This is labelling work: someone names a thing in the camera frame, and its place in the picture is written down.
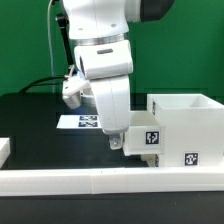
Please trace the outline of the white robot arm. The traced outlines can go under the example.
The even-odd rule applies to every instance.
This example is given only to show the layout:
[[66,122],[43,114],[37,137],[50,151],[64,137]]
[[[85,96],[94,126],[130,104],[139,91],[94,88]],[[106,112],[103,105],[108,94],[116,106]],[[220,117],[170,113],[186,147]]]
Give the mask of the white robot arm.
[[63,100],[80,105],[78,94],[93,93],[103,132],[111,149],[120,149],[129,129],[130,87],[133,72],[127,38],[130,22],[163,18],[175,0],[62,0],[69,20],[69,38],[75,42],[76,75],[63,82]]

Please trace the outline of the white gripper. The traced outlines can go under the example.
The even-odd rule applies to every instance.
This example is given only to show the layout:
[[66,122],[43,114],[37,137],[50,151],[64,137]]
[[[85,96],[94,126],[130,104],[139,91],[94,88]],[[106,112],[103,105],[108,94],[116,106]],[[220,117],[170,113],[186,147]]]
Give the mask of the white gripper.
[[122,147],[121,134],[129,128],[130,87],[127,75],[90,82],[102,130],[112,150]]

